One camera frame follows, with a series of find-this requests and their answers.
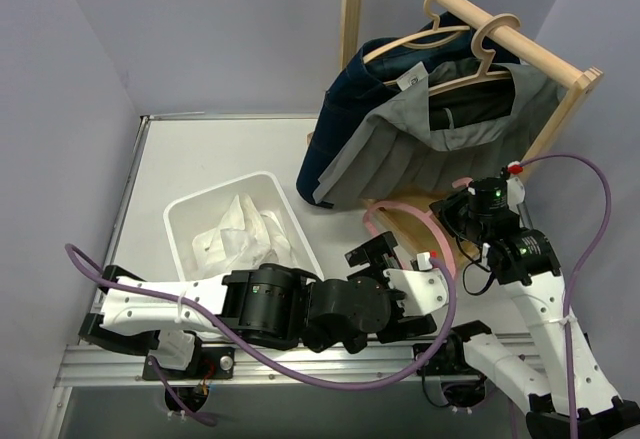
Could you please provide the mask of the pink plastic hanger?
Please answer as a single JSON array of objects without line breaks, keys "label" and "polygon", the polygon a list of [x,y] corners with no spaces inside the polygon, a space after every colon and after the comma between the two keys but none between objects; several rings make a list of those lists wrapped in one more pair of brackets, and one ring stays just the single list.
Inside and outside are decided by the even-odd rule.
[{"label": "pink plastic hanger", "polygon": [[430,210],[430,205],[443,198],[443,194],[425,193],[415,186],[407,186],[386,200],[365,200],[367,209],[362,221],[372,236],[380,234],[378,226],[391,231],[399,245],[412,256],[435,252],[456,277],[464,257]]}]

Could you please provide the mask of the white pleated skirt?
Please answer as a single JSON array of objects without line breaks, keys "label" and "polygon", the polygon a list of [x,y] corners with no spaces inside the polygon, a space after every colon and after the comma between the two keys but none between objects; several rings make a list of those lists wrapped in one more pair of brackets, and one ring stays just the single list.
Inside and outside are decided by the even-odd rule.
[{"label": "white pleated skirt", "polygon": [[252,198],[236,194],[219,223],[192,240],[197,279],[265,263],[297,265],[275,212],[258,210]]}]

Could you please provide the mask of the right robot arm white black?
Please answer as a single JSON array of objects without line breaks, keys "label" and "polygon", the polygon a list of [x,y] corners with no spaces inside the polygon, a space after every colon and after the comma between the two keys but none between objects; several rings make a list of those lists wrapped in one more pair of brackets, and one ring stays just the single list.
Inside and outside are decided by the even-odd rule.
[{"label": "right robot arm white black", "polygon": [[455,371],[486,376],[524,414],[533,438],[613,438],[639,423],[639,406],[623,399],[599,367],[571,309],[565,280],[546,236],[522,226],[511,180],[475,180],[430,209],[456,241],[478,248],[491,282],[518,309],[544,371],[510,352],[480,321],[458,326],[444,347]]}]

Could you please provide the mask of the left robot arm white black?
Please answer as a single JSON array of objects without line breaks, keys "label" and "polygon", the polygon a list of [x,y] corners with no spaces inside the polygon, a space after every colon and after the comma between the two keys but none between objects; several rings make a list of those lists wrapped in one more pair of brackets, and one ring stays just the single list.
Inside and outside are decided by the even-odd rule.
[{"label": "left robot arm white black", "polygon": [[384,233],[350,251],[345,257],[356,271],[345,279],[265,263],[198,281],[149,283],[110,265],[100,275],[108,283],[102,307],[85,316],[79,336],[197,378],[207,367],[201,336],[220,331],[200,307],[246,343],[280,351],[320,353],[340,344],[357,354],[370,336],[390,343],[430,334],[433,312],[448,301],[444,276],[426,254],[417,269],[400,268],[396,245]]}]

